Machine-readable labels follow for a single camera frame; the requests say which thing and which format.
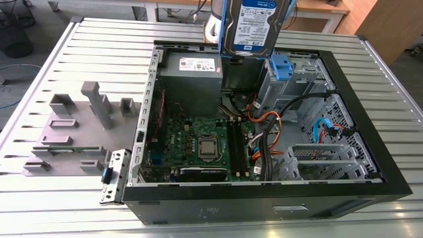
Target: aluminum table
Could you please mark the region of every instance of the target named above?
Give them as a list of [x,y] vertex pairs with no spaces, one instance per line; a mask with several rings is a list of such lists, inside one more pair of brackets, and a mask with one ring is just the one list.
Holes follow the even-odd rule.
[[367,41],[280,32],[278,47],[334,52],[414,194],[335,220],[144,226],[126,206],[102,207],[100,177],[24,177],[48,101],[95,80],[110,101],[142,100],[154,40],[203,41],[203,27],[86,18],[72,22],[0,134],[0,234],[55,237],[416,237],[423,234],[423,114]]

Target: motherboard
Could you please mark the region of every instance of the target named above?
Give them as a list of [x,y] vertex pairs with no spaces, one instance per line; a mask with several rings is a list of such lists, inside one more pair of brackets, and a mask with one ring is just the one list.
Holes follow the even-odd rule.
[[170,119],[164,149],[148,152],[144,176],[155,182],[252,181],[247,143],[252,124],[239,119]]

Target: black connector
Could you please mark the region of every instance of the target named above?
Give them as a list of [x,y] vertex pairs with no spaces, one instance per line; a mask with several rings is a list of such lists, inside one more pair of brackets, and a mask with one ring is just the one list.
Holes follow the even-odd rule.
[[352,136],[354,133],[356,133],[356,128],[355,127],[346,127],[343,129],[343,132],[342,132],[342,136]]
[[326,124],[323,124],[323,127],[331,137],[338,135],[339,127],[328,127]]
[[111,179],[112,179],[112,173],[114,173],[114,169],[107,167],[103,170],[103,175],[102,175],[102,183],[110,184],[111,183]]

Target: orange wire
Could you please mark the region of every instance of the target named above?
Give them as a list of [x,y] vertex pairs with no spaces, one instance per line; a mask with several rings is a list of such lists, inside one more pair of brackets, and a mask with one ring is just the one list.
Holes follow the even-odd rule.
[[[254,96],[254,100],[252,101],[256,101],[258,99],[258,94],[255,94]],[[266,112],[259,118],[254,118],[251,117],[251,114],[250,114],[250,109],[251,109],[251,106],[252,106],[252,103],[248,104],[247,106],[247,116],[248,116],[248,119],[252,121],[252,122],[262,122],[270,115],[275,115],[276,118],[278,118],[278,121],[279,121],[279,131],[278,131],[278,134],[276,134],[276,137],[274,139],[274,142],[270,144],[270,149],[272,149],[279,141],[279,138],[280,138],[280,132],[282,132],[282,118],[279,116],[279,113],[275,112],[275,111],[270,111],[270,112]],[[283,154],[282,151],[271,151],[271,154]],[[254,156],[252,156],[252,159],[256,159],[259,158],[262,155],[260,155],[260,151],[258,151]]]
[[338,123],[334,123],[335,126],[339,126],[342,129],[346,129],[342,125],[339,125]]

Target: hard drive label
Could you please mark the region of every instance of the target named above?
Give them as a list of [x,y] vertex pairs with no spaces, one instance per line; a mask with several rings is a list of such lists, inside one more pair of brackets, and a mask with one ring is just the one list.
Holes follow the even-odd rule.
[[244,0],[238,18],[235,41],[238,49],[251,51],[264,45],[270,31],[268,18],[276,10],[275,1]]

